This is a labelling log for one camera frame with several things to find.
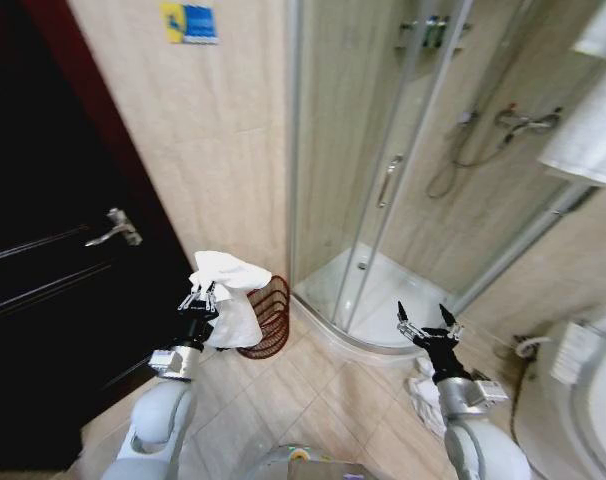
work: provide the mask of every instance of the bathroom wall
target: bathroom wall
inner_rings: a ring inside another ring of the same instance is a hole
[[[606,188],[564,217],[465,312],[502,341],[606,304]]]
[[[449,168],[456,182],[449,194],[432,199],[427,188],[447,165],[459,115],[469,109],[518,2],[475,2],[467,45],[451,64],[430,126],[411,165],[381,252],[451,293],[463,291],[487,268],[520,229],[564,184],[548,175],[537,156],[551,135],[523,134],[496,160],[478,168]],[[539,4],[520,53],[482,113],[461,160],[487,158],[507,133],[494,116],[511,102],[528,115],[564,107],[570,115],[604,70],[605,63],[571,51],[596,4],[562,1]]]
[[[172,45],[158,0],[70,0],[183,249],[286,273],[286,2],[202,0],[218,45]]]

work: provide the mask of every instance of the toilet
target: toilet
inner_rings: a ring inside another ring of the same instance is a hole
[[[568,320],[528,367],[514,431],[544,478],[606,480],[606,307]]]

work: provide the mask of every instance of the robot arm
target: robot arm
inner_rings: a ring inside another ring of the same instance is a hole
[[[410,323],[398,302],[398,329],[425,349],[435,373],[441,413],[447,431],[445,448],[461,480],[529,480],[527,458],[501,429],[487,419],[487,412],[507,395],[497,382],[472,380],[454,354],[463,328],[440,305],[447,328],[418,328]]]
[[[132,422],[116,461],[102,480],[175,480],[187,427],[194,416],[199,356],[218,316],[212,287],[206,299],[190,293],[179,305],[180,334],[170,350],[155,350],[149,365],[167,379],[145,392],[132,411]]]

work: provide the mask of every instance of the shower door handle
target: shower door handle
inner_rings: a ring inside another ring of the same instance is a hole
[[[390,202],[385,201],[385,194],[387,193],[387,188],[390,186],[390,182],[392,181],[392,176],[394,175],[396,167],[398,167],[399,163],[402,161],[403,155],[395,155],[390,164],[387,166],[385,178],[383,178],[383,184],[381,185],[381,191],[379,192],[379,199],[376,202],[376,206],[378,208],[384,208],[390,204]]]

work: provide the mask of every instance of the cloth on floor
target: cloth on floor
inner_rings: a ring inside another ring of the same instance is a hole
[[[205,345],[216,348],[252,347],[263,338],[247,292],[266,286],[272,274],[229,253],[199,251],[194,254],[198,271],[190,275],[192,291],[205,299],[214,282],[214,298],[219,316]]]
[[[410,401],[425,426],[435,435],[443,438],[445,422],[439,405],[439,390],[432,381],[434,367],[425,357],[416,359],[419,375],[408,379]]]

